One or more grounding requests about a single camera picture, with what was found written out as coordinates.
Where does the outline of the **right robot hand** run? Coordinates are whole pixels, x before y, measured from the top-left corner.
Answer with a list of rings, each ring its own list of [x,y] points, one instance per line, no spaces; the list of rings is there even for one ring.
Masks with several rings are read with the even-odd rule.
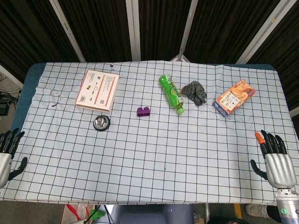
[[[253,171],[277,189],[291,189],[297,184],[293,162],[287,153],[282,138],[264,130],[256,132],[255,137],[260,145],[266,171],[261,171],[256,162],[251,160]]]

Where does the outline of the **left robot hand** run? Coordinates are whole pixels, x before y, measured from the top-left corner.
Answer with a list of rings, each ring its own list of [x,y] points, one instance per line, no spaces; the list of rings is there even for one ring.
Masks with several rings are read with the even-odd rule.
[[[0,188],[3,188],[8,181],[21,174],[26,168],[28,158],[24,157],[20,166],[11,171],[14,155],[24,134],[25,132],[19,132],[19,128],[16,128],[0,135]]]

